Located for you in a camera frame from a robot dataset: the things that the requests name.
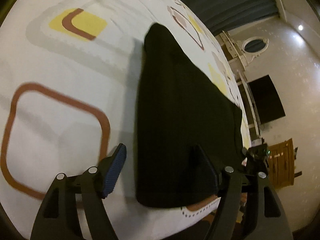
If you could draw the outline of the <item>black wall television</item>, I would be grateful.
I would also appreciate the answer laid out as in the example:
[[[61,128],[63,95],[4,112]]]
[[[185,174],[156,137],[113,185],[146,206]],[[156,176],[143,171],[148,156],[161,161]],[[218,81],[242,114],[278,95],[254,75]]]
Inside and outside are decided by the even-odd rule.
[[[261,124],[285,117],[284,107],[269,75],[248,83]]]

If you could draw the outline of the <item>white vanity dresser with mirror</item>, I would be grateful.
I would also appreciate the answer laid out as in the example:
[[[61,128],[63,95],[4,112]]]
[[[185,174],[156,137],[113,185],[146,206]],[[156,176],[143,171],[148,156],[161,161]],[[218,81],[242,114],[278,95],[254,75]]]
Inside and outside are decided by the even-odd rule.
[[[244,104],[248,130],[252,141],[260,138],[260,118],[249,88],[245,71],[249,65],[268,48],[268,38],[253,36],[236,41],[228,32],[222,31],[216,39],[232,70]]]

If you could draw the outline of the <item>dark green curtain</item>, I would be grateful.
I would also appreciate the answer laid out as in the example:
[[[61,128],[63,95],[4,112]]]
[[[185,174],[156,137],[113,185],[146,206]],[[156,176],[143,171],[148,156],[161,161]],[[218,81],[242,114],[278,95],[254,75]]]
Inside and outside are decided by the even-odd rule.
[[[213,35],[279,16],[276,0],[180,0]]]

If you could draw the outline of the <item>brown wooden cabinet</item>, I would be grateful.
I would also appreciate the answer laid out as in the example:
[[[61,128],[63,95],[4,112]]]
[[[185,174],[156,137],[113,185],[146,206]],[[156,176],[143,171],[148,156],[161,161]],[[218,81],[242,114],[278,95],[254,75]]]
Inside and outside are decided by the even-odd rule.
[[[296,172],[297,150],[293,147],[292,138],[268,146],[268,177],[274,188],[294,185],[295,178],[302,175],[302,171]]]

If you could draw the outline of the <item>black pants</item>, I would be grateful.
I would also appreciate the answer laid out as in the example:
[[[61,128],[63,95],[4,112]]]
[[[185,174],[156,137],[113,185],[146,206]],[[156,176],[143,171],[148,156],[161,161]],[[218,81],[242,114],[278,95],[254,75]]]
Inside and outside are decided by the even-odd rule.
[[[240,168],[242,110],[183,52],[163,25],[144,40],[137,102],[138,202],[193,205],[219,194],[226,166]]]

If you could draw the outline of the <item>white patterned bed sheet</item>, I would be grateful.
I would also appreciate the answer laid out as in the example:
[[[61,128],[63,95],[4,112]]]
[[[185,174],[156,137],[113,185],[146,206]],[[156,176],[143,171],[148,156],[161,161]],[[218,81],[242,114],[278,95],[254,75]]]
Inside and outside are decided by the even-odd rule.
[[[119,239],[161,239],[212,211],[151,209],[135,198],[133,131],[144,37],[160,23],[189,59],[238,106],[221,46],[180,0],[17,0],[1,26],[1,204],[29,238],[58,173],[97,165],[119,143],[127,159],[103,201]]]

